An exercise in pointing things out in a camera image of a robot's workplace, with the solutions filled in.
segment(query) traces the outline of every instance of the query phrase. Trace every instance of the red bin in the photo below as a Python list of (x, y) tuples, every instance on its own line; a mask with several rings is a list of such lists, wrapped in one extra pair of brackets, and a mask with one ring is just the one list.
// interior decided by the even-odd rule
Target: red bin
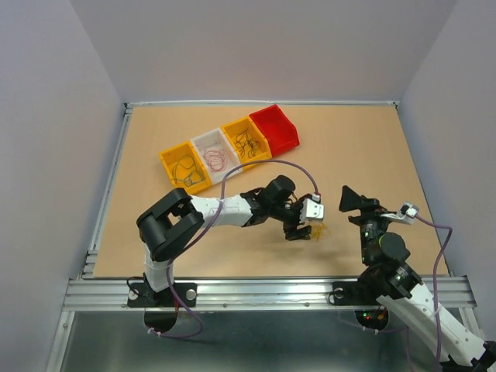
[(250, 118), (267, 139), (272, 157), (299, 146), (298, 132), (279, 106), (272, 105), (254, 112)]

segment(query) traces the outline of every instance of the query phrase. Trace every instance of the white wall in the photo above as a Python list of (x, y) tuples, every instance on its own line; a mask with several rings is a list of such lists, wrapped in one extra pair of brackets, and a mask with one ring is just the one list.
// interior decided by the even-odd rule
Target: white wall
[(433, 218), (455, 228), (446, 259), (468, 274), (496, 338), (496, 2), (459, 2), (401, 100)]
[(122, 105), (67, 0), (0, 11), (0, 370), (42, 371)]
[(71, 0), (125, 102), (399, 99), (455, 0)]

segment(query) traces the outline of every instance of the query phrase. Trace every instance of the plastic storage bin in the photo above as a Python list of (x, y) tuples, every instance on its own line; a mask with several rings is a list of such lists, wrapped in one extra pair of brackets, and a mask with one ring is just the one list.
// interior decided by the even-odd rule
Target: plastic storage bin
[(250, 114), (258, 129), (267, 139), (272, 157), (298, 146), (298, 132), (277, 105)]
[[(228, 171), (241, 164), (236, 151), (220, 128), (192, 138), (191, 143), (203, 160), (212, 184), (221, 182)], [(236, 170), (229, 176), (232, 177), (242, 171), (243, 169)]]
[(162, 151), (160, 159), (175, 188), (196, 194), (212, 186), (204, 164), (189, 141)]
[[(236, 151), (242, 164), (272, 157), (269, 143), (249, 116), (224, 125), (222, 131)], [(243, 169), (251, 168), (255, 165), (250, 165)]]

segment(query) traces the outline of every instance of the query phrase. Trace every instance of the yellow bin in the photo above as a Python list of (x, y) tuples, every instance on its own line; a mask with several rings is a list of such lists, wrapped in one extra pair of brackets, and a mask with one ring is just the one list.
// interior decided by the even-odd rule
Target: yellow bin
[(205, 165), (189, 141), (162, 151), (159, 156), (175, 188), (196, 194), (212, 186)]
[[(221, 128), (232, 148), (236, 151), (241, 164), (272, 157), (267, 139), (249, 116), (226, 124)], [(245, 170), (255, 165), (249, 165), (243, 169)]]

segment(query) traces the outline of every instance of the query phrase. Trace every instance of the wooden tabletop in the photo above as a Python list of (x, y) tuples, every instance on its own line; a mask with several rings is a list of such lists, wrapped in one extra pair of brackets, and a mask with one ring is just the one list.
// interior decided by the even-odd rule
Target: wooden tabletop
[[(158, 157), (161, 150), (262, 109), (263, 106), (167, 106), (133, 109), (95, 266), (95, 277), (130, 277), (143, 273), (144, 245), (137, 217), (172, 190)], [(431, 219), (415, 166), (391, 106), (281, 106), (294, 123), (300, 147), (280, 156), (307, 168), (317, 180), (327, 230), (319, 240), (284, 240), (282, 224), (269, 220), (248, 228), (215, 227), (179, 257), (178, 277), (279, 277), (358, 275), (358, 227), (338, 211), (341, 187), (378, 198), (390, 210), (403, 202)], [(296, 184), (296, 195), (312, 192), (299, 170), (261, 164), (230, 178), (226, 196), (264, 187), (279, 174)], [(199, 196), (218, 197), (219, 185)], [(421, 275), (432, 274), (439, 241), (433, 228), (392, 224), (412, 252), (408, 263)], [(446, 265), (439, 273), (447, 274)]]

